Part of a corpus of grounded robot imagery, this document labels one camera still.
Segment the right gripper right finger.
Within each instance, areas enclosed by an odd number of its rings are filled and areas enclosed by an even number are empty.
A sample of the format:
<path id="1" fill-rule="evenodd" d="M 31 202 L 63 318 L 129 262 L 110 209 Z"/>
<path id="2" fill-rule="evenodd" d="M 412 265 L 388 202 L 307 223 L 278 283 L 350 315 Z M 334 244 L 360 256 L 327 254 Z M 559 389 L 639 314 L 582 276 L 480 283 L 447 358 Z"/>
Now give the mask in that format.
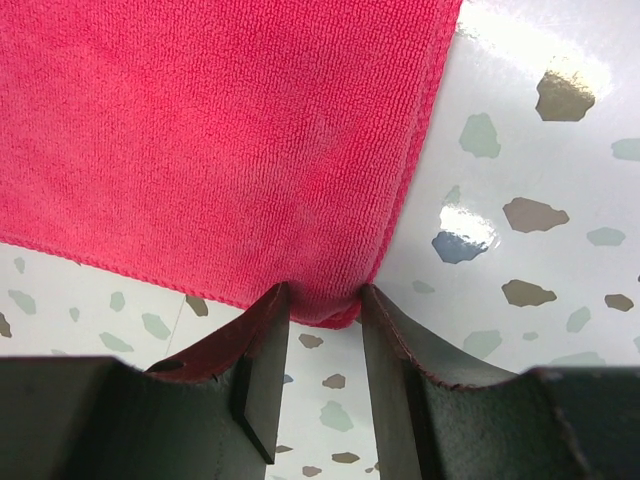
<path id="1" fill-rule="evenodd" d="M 361 321 L 384 479 L 635 479 L 639 371 L 521 374 L 435 335 L 374 285 Z"/>

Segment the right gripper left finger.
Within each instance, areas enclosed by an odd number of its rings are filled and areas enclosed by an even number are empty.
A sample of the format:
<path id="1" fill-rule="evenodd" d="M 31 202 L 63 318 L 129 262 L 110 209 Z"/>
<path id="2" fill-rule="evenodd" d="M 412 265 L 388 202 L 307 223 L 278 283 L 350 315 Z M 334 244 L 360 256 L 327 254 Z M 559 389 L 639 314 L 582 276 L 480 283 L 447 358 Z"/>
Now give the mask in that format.
<path id="1" fill-rule="evenodd" d="M 113 357 L 1 361 L 5 479 L 261 479 L 276 456 L 290 295 L 139 370 Z"/>

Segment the pink microfiber towel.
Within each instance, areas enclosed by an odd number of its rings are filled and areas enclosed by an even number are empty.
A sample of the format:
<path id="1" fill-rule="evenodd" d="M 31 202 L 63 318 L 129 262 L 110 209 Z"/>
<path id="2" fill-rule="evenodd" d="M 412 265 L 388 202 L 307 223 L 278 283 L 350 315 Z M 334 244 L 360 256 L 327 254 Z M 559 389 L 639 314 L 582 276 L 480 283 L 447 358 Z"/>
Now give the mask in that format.
<path id="1" fill-rule="evenodd" d="M 1 239 L 294 320 L 358 315 L 456 1 L 5 1 Z"/>

